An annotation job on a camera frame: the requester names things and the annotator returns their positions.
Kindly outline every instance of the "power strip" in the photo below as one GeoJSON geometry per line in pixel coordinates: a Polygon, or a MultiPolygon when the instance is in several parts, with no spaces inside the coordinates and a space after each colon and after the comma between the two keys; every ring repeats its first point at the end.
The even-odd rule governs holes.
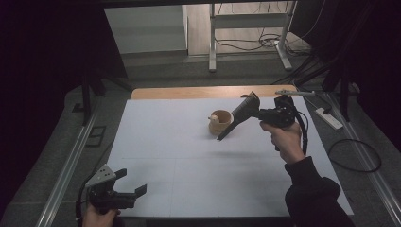
{"type": "Polygon", "coordinates": [[[335,131],[342,128],[342,124],[334,118],[330,113],[325,114],[323,108],[319,108],[315,111],[318,116],[320,116],[327,124],[331,126],[335,131]]]}

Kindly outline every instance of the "white paper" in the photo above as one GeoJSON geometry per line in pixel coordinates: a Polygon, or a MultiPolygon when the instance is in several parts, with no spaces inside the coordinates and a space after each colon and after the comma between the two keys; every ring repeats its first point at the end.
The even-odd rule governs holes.
{"type": "MultiPolygon", "coordinates": [[[[298,111],[309,121],[307,155],[321,176],[340,184],[301,97],[298,111]]],[[[262,109],[274,108],[261,97],[262,109]]],[[[243,98],[129,100],[109,157],[109,167],[128,170],[114,189],[148,192],[122,216],[143,218],[287,217],[284,201],[291,180],[284,161],[250,118],[222,141],[209,132],[208,116],[231,112],[243,98]]],[[[341,191],[340,206],[353,212],[341,191]]]]}

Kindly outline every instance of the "sleeve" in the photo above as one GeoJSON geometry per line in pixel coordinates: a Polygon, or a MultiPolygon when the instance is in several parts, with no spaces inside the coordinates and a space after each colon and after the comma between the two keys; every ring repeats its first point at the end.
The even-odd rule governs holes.
{"type": "Polygon", "coordinates": [[[322,178],[311,157],[285,168],[292,180],[286,204],[297,227],[355,226],[337,203],[339,185],[322,178]]]}

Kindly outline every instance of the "wooden tabletop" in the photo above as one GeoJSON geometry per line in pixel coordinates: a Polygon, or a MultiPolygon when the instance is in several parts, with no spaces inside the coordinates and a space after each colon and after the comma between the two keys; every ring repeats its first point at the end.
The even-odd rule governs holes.
{"type": "Polygon", "coordinates": [[[266,97],[277,96],[275,92],[282,89],[296,91],[292,85],[138,88],[132,92],[131,99],[227,98],[241,97],[250,92],[266,97]]]}

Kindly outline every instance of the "human hand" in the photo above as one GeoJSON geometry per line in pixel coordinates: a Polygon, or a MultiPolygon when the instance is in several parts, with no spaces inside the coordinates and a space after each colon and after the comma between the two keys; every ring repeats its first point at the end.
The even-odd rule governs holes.
{"type": "Polygon", "coordinates": [[[112,227],[113,220],[118,210],[109,210],[106,214],[101,215],[94,206],[89,203],[83,217],[83,227],[112,227]]]}
{"type": "Polygon", "coordinates": [[[275,128],[260,122],[264,131],[271,133],[271,142],[280,149],[280,156],[287,164],[294,164],[305,158],[301,149],[301,128],[296,122],[285,129],[275,128]]]}

